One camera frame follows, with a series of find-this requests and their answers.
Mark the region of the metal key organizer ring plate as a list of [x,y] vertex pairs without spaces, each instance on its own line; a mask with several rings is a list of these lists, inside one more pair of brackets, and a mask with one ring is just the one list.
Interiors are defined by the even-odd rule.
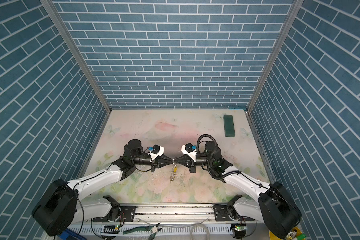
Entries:
[[170,183],[172,183],[177,177],[177,173],[173,172],[174,167],[177,167],[177,165],[175,163],[173,164],[173,167],[172,167],[172,172],[171,172],[171,176],[170,176]]

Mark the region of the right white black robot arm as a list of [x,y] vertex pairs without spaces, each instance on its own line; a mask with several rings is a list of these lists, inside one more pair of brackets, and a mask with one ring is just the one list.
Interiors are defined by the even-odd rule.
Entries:
[[252,218],[261,220],[280,239],[284,239],[300,223],[302,213],[283,184],[262,182],[243,173],[223,157],[211,135],[201,135],[196,145],[183,145],[181,152],[183,156],[174,159],[176,164],[188,167],[191,173],[197,166],[206,167],[213,179],[241,190],[255,201],[253,205],[248,205],[240,196],[232,199],[237,216],[248,215],[252,208]]

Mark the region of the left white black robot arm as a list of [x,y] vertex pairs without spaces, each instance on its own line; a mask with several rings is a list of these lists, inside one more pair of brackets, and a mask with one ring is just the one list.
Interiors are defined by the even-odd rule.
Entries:
[[51,237],[61,234],[72,223],[88,219],[122,222],[120,203],[113,197],[103,196],[87,205],[83,204],[83,199],[126,179],[137,165],[149,166],[154,171],[174,162],[164,155],[163,147],[154,145],[149,149],[149,153],[144,152],[141,141],[133,139],[124,146],[124,153],[103,170],[75,180],[55,180],[32,210],[32,217]]

